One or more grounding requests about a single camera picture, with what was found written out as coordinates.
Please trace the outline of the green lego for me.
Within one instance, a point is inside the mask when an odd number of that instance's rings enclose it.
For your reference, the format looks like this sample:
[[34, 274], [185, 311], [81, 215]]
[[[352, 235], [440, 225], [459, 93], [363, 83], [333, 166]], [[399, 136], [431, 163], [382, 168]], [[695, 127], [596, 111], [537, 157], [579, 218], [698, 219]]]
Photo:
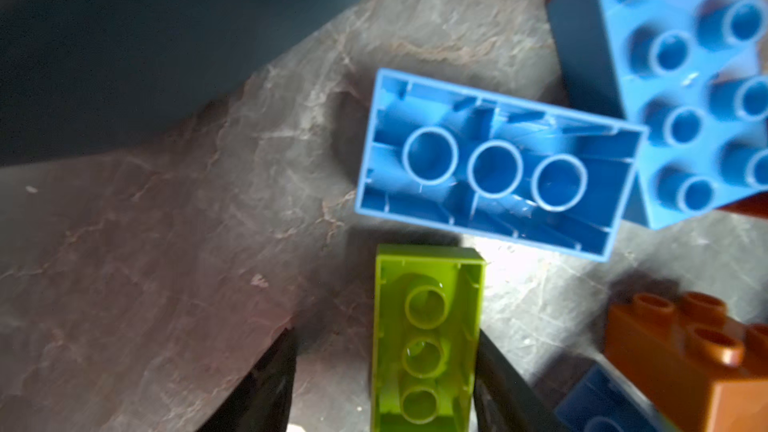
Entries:
[[378, 246], [371, 430], [468, 429], [485, 270], [472, 248]]

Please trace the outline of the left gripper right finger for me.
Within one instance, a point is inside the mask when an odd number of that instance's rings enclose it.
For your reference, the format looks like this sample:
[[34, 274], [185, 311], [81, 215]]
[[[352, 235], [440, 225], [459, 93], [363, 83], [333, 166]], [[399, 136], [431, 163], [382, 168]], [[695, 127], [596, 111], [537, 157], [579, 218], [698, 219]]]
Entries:
[[480, 432], [568, 430], [483, 331], [473, 398]]

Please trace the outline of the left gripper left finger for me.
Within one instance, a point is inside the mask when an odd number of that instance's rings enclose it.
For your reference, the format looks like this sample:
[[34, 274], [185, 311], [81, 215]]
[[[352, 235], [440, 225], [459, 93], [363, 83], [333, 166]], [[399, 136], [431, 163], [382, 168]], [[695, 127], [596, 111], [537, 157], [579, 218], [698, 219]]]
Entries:
[[297, 334], [285, 329], [198, 431], [285, 432], [297, 366]]

